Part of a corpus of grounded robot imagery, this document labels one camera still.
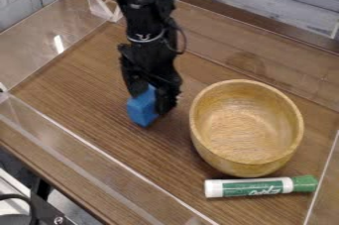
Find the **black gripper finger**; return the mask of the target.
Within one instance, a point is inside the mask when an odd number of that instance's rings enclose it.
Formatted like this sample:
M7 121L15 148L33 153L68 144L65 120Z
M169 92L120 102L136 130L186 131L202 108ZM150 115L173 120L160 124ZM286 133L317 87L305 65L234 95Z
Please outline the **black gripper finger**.
M129 95L137 97L148 88L148 83L141 72L124 66L121 68L121 75Z
M158 115L166 114L177 103L178 89L173 87L158 87L154 91L154 109Z

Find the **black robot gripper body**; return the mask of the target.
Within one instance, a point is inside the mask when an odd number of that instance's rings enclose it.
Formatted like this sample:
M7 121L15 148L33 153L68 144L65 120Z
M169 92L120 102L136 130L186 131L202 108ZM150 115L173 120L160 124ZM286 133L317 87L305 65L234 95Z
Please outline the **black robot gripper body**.
M177 33L160 32L157 35L126 35L128 44L120 44L120 65L141 72L148 84L178 89L182 83L173 66L177 49Z

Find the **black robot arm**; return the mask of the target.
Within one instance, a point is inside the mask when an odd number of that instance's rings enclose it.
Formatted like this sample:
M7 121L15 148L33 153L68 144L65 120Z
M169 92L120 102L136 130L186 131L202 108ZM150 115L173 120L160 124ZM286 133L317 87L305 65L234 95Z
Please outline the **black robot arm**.
M117 46L125 87L136 97L154 89L154 112L166 114L177 104L181 77L174 58L185 35L172 12L174 0L114 0L125 20L126 42Z

